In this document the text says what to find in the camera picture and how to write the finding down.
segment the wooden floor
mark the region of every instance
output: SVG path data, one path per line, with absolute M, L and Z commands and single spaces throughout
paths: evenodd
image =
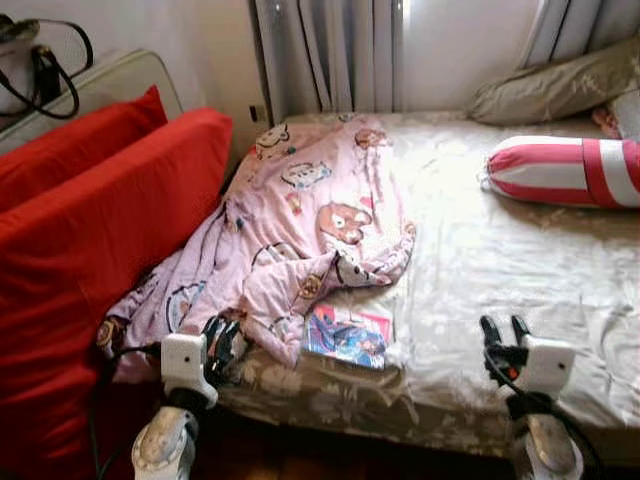
M 612 480 L 640 470 L 609 469 Z M 222 408 L 203 422 L 192 480 L 513 480 L 509 462 L 291 427 Z

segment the black strap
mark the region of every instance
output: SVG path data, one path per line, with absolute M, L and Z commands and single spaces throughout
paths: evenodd
M 67 75 L 67 72 L 65 72 L 64 68 L 62 68 L 60 66 L 60 64 L 58 63 L 58 59 L 53 54 L 51 49 L 49 47 L 45 47 L 43 45 L 38 45 L 37 47 L 33 48 L 32 57 L 34 57 L 34 58 L 39 57 L 39 58 L 47 59 L 51 63 L 51 66 L 53 68 L 55 68 L 55 70 L 58 71 L 58 73 L 62 77 L 62 80 L 64 80 L 64 83 L 67 84 L 67 87 L 69 88 L 69 92 L 71 93 L 71 97 L 73 97 L 73 107 L 71 108 L 71 110 L 69 112 L 66 112 L 66 113 L 56 113 L 56 112 L 52 112 L 50 110 L 45 110 L 40 105 L 38 105 L 36 102 L 34 102 L 33 100 L 28 99 L 27 97 L 22 95 L 19 91 L 17 91 L 15 88 L 13 88 L 13 86 L 11 85 L 11 82 L 9 81 L 7 76 L 4 73 L 0 72 L 0 84 L 4 88 L 6 88 L 14 97 L 16 97 L 18 100 L 20 100 L 22 103 L 24 103 L 26 105 L 26 109 L 23 109 L 20 112 L 24 112 L 25 110 L 35 110 L 36 112 L 40 112 L 41 114 L 46 115 L 47 117 L 55 118 L 55 119 L 58 119 L 58 120 L 67 120 L 67 119 L 72 118 L 73 116 L 75 116 L 75 114 L 78 113 L 78 110 L 80 109 L 80 97 L 78 96 L 78 90 L 76 90 L 76 87 L 73 84 L 73 81 L 71 80 L 71 77 L 69 77 L 69 75 Z M 16 115 L 19 115 L 20 112 L 3 113 L 1 115 L 2 116 L 14 117 Z
M 19 99 L 25 105 L 24 108 L 15 112 L 0 113 L 0 117 L 16 117 L 16 116 L 24 115 L 25 113 L 33 110 L 47 117 L 55 118 L 59 120 L 67 120 L 69 118 L 74 117 L 78 113 L 78 110 L 80 109 L 80 97 L 78 96 L 78 91 L 71 79 L 76 75 L 84 72 L 86 69 L 90 68 L 93 65 L 93 48 L 91 46 L 91 41 L 89 40 L 89 37 L 79 25 L 76 25 L 75 23 L 71 23 L 71 22 L 65 22 L 62 20 L 40 19 L 40 18 L 27 19 L 25 20 L 25 22 L 51 23 L 51 24 L 64 25 L 72 28 L 73 30 L 75 30 L 76 33 L 78 33 L 78 35 L 82 39 L 82 42 L 84 43 L 87 59 L 85 61 L 85 65 L 80 70 L 78 70 L 72 75 L 68 75 L 67 72 L 65 72 L 65 70 L 62 68 L 62 66 L 58 62 L 58 59 L 56 58 L 56 56 L 53 54 L 53 52 L 49 47 L 46 47 L 43 45 L 38 45 L 33 47 L 31 49 L 31 57 L 34 62 L 34 91 L 33 91 L 32 97 L 31 99 L 29 99 L 24 95 L 22 95 L 20 92 L 18 92 L 15 88 L 13 88 L 7 76 L 2 71 L 0 71 L 0 85 L 6 88 L 14 97 Z M 38 93 L 40 93 L 39 89 L 41 87 L 37 80 L 37 73 L 38 73 L 37 62 L 42 62 L 43 60 L 47 60 L 51 64 L 51 68 L 53 68 L 57 72 L 57 74 L 59 74 L 59 76 L 62 77 L 62 80 L 69 88 L 69 92 L 71 93 L 71 97 L 73 98 L 73 106 L 69 112 L 66 112 L 66 113 L 52 112 L 50 110 L 45 110 L 44 108 L 42 108 L 41 105 L 38 105 L 36 103 L 35 100 L 36 100 L 36 97 L 38 96 Z

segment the cartoon bear print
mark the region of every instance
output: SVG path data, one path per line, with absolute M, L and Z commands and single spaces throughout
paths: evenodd
M 124 337 L 130 321 L 111 315 L 107 317 L 96 333 L 96 345 L 105 352 L 111 354 L 119 351 L 124 346 Z
M 281 178 L 294 188 L 309 188 L 316 182 L 331 176 L 331 169 L 324 163 L 296 163 L 282 172 Z
M 262 148 L 258 151 L 258 160 L 261 162 L 275 161 L 281 157 L 284 157 L 286 152 L 280 148 Z
M 276 337 L 280 339 L 284 339 L 289 332 L 291 331 L 292 318 L 288 315 L 283 317 L 278 317 L 274 320 L 274 322 L 269 326 L 269 331 L 273 333 Z
M 260 135 L 256 140 L 256 145 L 260 145 L 263 148 L 271 148 L 287 140 L 289 140 L 289 127 L 286 123 L 281 123 Z
M 297 217 L 302 213 L 302 199 L 300 198 L 300 194 L 297 192 L 289 192 L 284 197 L 284 199 L 289 204 L 289 208 L 291 212 Z
M 337 238 L 341 242 L 355 245 L 364 237 L 360 229 L 371 223 L 371 215 L 344 203 L 329 203 L 318 210 L 320 231 Z
M 409 235 L 410 238 L 416 238 L 416 226 L 415 224 L 409 222 L 404 226 L 404 232 Z
M 404 261 L 407 260 L 407 254 L 403 251 L 399 251 L 398 249 L 391 250 L 387 257 L 384 260 L 379 260 L 375 263 L 375 268 L 373 269 L 374 274 L 382 273 L 388 274 L 399 265 L 401 265 Z
M 374 130 L 372 128 L 362 128 L 358 130 L 354 138 L 356 145 L 364 150 L 369 147 L 386 145 L 387 143 L 387 134 L 381 130 Z
M 313 273 L 309 274 L 307 278 L 302 282 L 302 286 L 300 287 L 300 291 L 298 294 L 302 298 L 306 298 L 307 300 L 313 299 L 318 295 L 320 288 L 322 287 L 322 278 Z
M 290 243 L 276 242 L 262 247 L 253 257 L 251 269 L 266 267 L 279 262 L 300 260 L 303 257 L 293 248 Z
M 167 328 L 170 332 L 175 332 L 180 328 L 189 310 L 191 310 L 191 306 L 204 289 L 205 284 L 205 281 L 201 281 L 191 285 L 184 285 L 169 295 L 165 306 L 165 315 Z
M 363 287 L 375 283 L 369 272 L 349 255 L 340 255 L 336 262 L 336 274 L 338 281 L 348 287 Z
M 345 112 L 345 113 L 338 114 L 338 120 L 340 120 L 342 123 L 349 123 L 355 117 L 356 117 L 356 114 L 353 112 Z

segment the pillow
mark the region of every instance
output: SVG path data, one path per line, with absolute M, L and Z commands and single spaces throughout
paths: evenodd
M 640 207 L 640 149 L 632 140 L 518 136 L 490 155 L 491 188 L 530 202 Z
M 533 67 L 483 85 L 465 105 L 493 125 L 566 117 L 638 88 L 640 36 L 563 63 Z
M 622 138 L 640 142 L 640 91 L 620 95 L 607 105 Z
M 0 212 L 97 165 L 167 123 L 157 87 L 63 125 L 0 157 Z
M 214 210 L 230 145 L 230 118 L 189 112 L 0 215 L 0 468 L 93 478 L 97 326 Z

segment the beige pillow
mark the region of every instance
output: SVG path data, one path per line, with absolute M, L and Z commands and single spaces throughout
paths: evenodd
M 486 83 L 465 105 L 494 125 L 566 117 L 638 88 L 640 36 L 574 60 L 520 70 Z

